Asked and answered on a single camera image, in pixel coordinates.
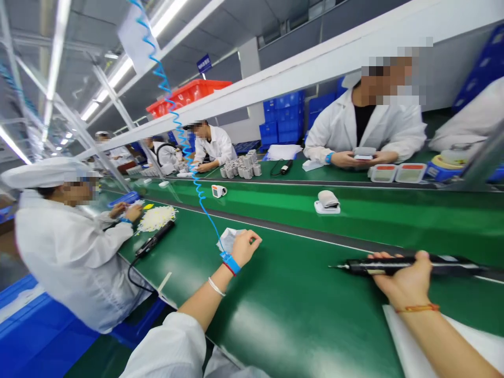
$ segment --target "orange crate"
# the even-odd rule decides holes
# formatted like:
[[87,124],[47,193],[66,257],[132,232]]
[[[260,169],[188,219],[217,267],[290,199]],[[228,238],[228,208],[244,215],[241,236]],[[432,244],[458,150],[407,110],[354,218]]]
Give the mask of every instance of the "orange crate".
[[[170,100],[175,102],[175,109],[189,105],[205,96],[211,95],[215,90],[223,89],[233,84],[230,81],[218,80],[193,80],[184,85],[182,88],[173,92]],[[170,103],[161,99],[154,104],[150,105],[146,110],[154,116],[159,118],[168,114]]]

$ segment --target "white device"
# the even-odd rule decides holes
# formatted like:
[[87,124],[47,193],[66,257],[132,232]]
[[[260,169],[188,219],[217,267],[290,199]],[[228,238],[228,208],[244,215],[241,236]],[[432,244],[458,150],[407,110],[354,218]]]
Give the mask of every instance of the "white device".
[[221,198],[225,196],[227,189],[220,185],[212,185],[212,194],[215,198]]
[[367,176],[372,182],[393,182],[397,173],[395,164],[377,164],[369,168]]
[[395,175],[396,182],[417,184],[424,178],[427,164],[423,163],[403,163],[397,169]]
[[353,158],[357,160],[373,160],[376,153],[374,147],[356,147],[353,150]]
[[332,191],[321,191],[319,200],[313,204],[315,211],[319,214],[339,214],[341,212],[340,201]]

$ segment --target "black tool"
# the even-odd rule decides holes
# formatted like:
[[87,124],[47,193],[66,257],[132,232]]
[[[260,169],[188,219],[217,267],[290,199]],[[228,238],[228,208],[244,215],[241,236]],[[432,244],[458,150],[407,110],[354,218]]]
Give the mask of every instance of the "black tool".
[[[487,268],[459,256],[431,255],[432,274],[447,276],[473,276]],[[339,268],[359,276],[388,275],[391,276],[402,268],[415,263],[414,257],[398,257],[383,259],[349,259],[344,265],[329,266]]]
[[284,175],[284,174],[286,174],[287,172],[289,172],[289,169],[290,169],[290,167],[292,166],[292,159],[291,159],[291,160],[289,160],[289,161],[288,161],[288,162],[287,162],[287,163],[286,163],[286,164],[285,164],[285,165],[284,165],[284,166],[280,169],[280,172],[278,172],[278,173],[273,173],[273,170],[276,168],[276,166],[277,166],[277,164],[278,164],[278,162],[279,162],[279,161],[277,161],[277,162],[275,163],[275,165],[273,166],[273,169],[272,169],[272,170],[271,170],[271,172],[270,172],[270,173],[271,173],[271,176],[278,176],[278,175],[280,175],[280,174]]
[[140,247],[138,251],[136,251],[135,256],[138,258],[142,258],[146,256],[152,248],[170,231],[173,226],[175,226],[174,221],[168,221],[163,228],[161,228],[158,232],[155,233],[154,236],[147,239],[147,241]]

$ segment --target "worker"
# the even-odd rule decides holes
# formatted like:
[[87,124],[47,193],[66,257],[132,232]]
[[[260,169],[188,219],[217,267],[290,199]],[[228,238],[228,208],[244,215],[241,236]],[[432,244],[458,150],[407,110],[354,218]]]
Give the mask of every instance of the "worker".
[[[260,243],[260,237],[251,230],[238,235],[232,252],[236,262],[241,267],[246,264]],[[388,253],[375,253],[368,257],[392,258]],[[439,311],[431,311],[431,308],[426,306],[431,302],[428,290],[432,264],[425,251],[418,252],[415,257],[413,266],[401,269],[393,277],[374,276],[374,281],[396,310],[418,306],[418,311],[400,312],[400,317],[437,375],[440,378],[501,378],[499,372]],[[161,326],[149,331],[131,354],[120,378],[202,377],[206,351],[204,332],[212,321],[232,277],[233,274],[228,268],[221,265],[178,312],[172,312]],[[267,377],[265,372],[255,367],[240,370],[221,353],[216,352],[214,348],[204,372],[206,378]]]
[[[77,207],[92,200],[97,177],[71,157],[23,165],[1,176],[8,186],[23,190],[15,234],[31,274],[89,328],[108,333],[150,292],[128,280],[129,265],[117,255],[133,235],[132,222],[140,217],[141,206],[126,210],[120,203],[94,219]],[[138,274],[131,274],[149,288]]]
[[[384,103],[412,75],[412,58],[390,61],[387,66],[363,68],[361,80],[319,114],[305,143],[307,158],[341,168],[364,169],[401,163],[422,148],[426,124],[420,106]],[[374,159],[354,159],[357,146],[376,148]]]
[[435,133],[429,148],[441,152],[458,143],[470,143],[468,156],[474,155],[482,143],[504,119],[504,77],[490,83],[474,100],[449,119]]
[[[110,140],[110,134],[107,131],[98,131],[95,134],[98,144],[108,142]],[[115,166],[120,166],[134,161],[131,152],[125,147],[116,147],[110,151],[106,152],[107,156]]]
[[166,143],[162,136],[151,136],[145,139],[145,143],[151,154],[147,157],[148,164],[152,166],[152,160],[158,161],[157,153],[159,148],[159,165],[164,166],[168,163],[176,165],[182,161],[182,151],[180,151],[173,143]]
[[[196,134],[196,153],[193,163],[197,166],[198,172],[210,171],[238,157],[231,139],[224,129],[211,126],[206,120],[184,126],[184,129],[191,130]],[[202,164],[207,154],[210,162]]]

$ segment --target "blue coiled cord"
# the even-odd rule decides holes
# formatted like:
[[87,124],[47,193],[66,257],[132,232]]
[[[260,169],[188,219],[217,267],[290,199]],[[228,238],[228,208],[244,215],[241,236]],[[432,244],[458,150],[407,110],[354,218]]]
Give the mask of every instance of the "blue coiled cord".
[[128,0],[128,1],[131,4],[133,4],[134,6],[136,6],[142,12],[141,16],[136,19],[136,22],[138,24],[142,25],[146,30],[145,36],[142,38],[142,40],[152,47],[152,52],[149,54],[149,59],[154,61],[157,64],[157,67],[155,68],[153,73],[154,73],[154,75],[159,76],[162,79],[161,83],[157,87],[168,93],[167,96],[164,98],[164,100],[170,104],[169,113],[173,114],[175,116],[175,118],[173,119],[173,122],[177,125],[176,129],[178,131],[180,139],[182,140],[182,146],[184,146],[184,148],[182,150],[184,153],[184,156],[187,160],[189,160],[189,167],[190,167],[190,171],[192,173],[191,177],[193,178],[194,185],[196,185],[196,192],[197,192],[198,198],[200,200],[199,205],[201,206],[201,208],[203,209],[203,211],[207,215],[208,219],[210,219],[212,226],[214,226],[215,233],[217,234],[217,238],[219,240],[220,246],[221,246],[222,250],[224,251],[222,254],[225,255],[225,254],[227,254],[227,252],[224,250],[224,246],[222,245],[222,241],[220,240],[221,237],[219,235],[219,231],[217,230],[217,226],[215,226],[215,223],[212,220],[212,217],[210,217],[210,214],[206,211],[205,206],[203,206],[203,200],[206,197],[204,196],[205,192],[201,190],[201,184],[198,182],[198,180],[200,178],[195,176],[195,174],[197,173],[197,170],[192,165],[193,159],[189,158],[189,155],[191,155],[191,151],[190,151],[191,145],[188,143],[187,138],[184,136],[184,129],[182,127],[182,123],[180,123],[178,121],[178,119],[180,117],[179,114],[172,110],[175,107],[175,102],[170,100],[170,97],[172,95],[172,90],[170,88],[170,83],[168,82],[168,77],[164,73],[163,65],[161,64],[161,62],[154,57],[154,55],[157,52],[157,49],[156,49],[156,46],[154,45],[154,43],[152,43],[150,41],[151,30],[150,30],[150,27],[144,21],[144,19],[147,19],[147,14],[145,13],[144,8],[140,4],[139,1],[137,1],[137,0]]

